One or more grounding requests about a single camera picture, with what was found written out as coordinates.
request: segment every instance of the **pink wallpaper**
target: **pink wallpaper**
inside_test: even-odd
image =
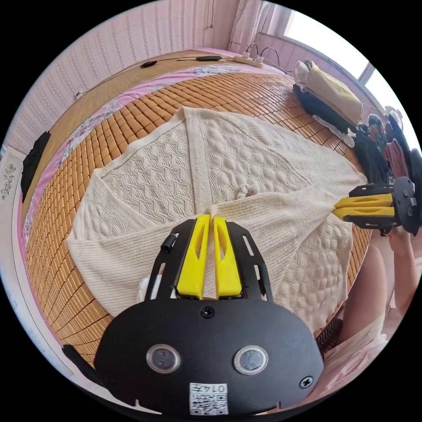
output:
[[[78,91],[137,62],[172,51],[227,50],[239,0],[160,0],[93,28],[62,52],[30,89],[5,143],[27,154],[75,101]]]
[[[321,70],[342,81],[362,102],[364,109],[362,113],[362,121],[367,122],[370,114],[378,114],[384,120],[383,115],[374,108],[371,100],[366,96],[366,94],[329,62],[301,47],[287,41],[274,38],[273,36],[261,34],[257,36],[257,39],[259,40],[257,44],[260,52],[265,47],[273,47],[277,51],[280,57],[280,67],[286,71],[292,71],[298,61],[312,60]],[[274,51],[268,49],[264,52],[263,56],[277,64],[277,55]]]

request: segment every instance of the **curtain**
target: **curtain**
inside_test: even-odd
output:
[[[269,23],[268,19],[271,19],[273,11],[273,4],[269,1],[240,0],[230,37],[229,51],[242,54],[254,42],[263,26]]]

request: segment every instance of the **woven mat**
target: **woven mat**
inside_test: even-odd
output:
[[[35,295],[49,324],[64,343],[74,345],[91,363],[99,339],[112,319],[84,284],[64,242],[90,175],[96,167],[120,156],[129,143],[170,120],[182,105],[243,113],[280,124],[337,151],[360,169],[354,152],[304,112],[292,93],[292,85],[289,76],[248,73],[180,82],[123,107],[72,152],[44,192],[27,248],[28,272]],[[353,227],[349,288],[363,261],[370,235],[370,230]]]

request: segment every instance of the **human arm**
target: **human arm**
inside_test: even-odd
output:
[[[410,233],[396,227],[387,235],[394,252],[394,297],[396,309],[403,317],[419,283]]]

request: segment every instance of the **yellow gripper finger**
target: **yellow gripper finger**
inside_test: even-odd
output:
[[[209,228],[210,215],[199,215],[177,283],[177,291],[181,296],[203,298]]]
[[[392,207],[393,196],[390,193],[380,195],[353,196],[342,198],[334,208],[361,208],[361,207]]]
[[[345,217],[394,217],[393,196],[390,193],[342,198],[334,206],[333,214]]]
[[[333,214],[341,220],[345,217],[394,217],[393,207],[355,207],[355,208],[339,208],[333,210]]]
[[[214,217],[215,289],[217,299],[236,297],[242,292],[236,257],[226,219]]]

